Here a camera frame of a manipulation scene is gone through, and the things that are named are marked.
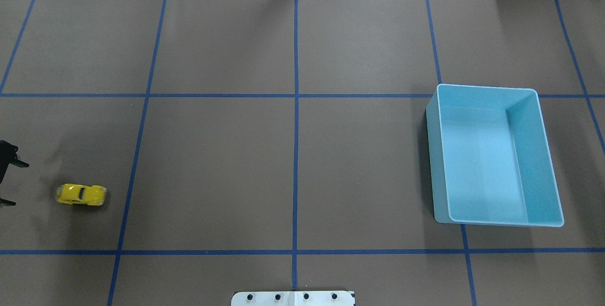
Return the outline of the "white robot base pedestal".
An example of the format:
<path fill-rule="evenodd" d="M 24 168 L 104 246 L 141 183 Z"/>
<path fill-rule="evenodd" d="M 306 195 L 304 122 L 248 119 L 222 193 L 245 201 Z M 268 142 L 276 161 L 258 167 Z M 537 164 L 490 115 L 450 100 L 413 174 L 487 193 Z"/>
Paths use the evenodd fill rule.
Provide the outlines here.
<path fill-rule="evenodd" d="M 353 291 L 242 291 L 231 299 L 232 306 L 355 306 Z"/>

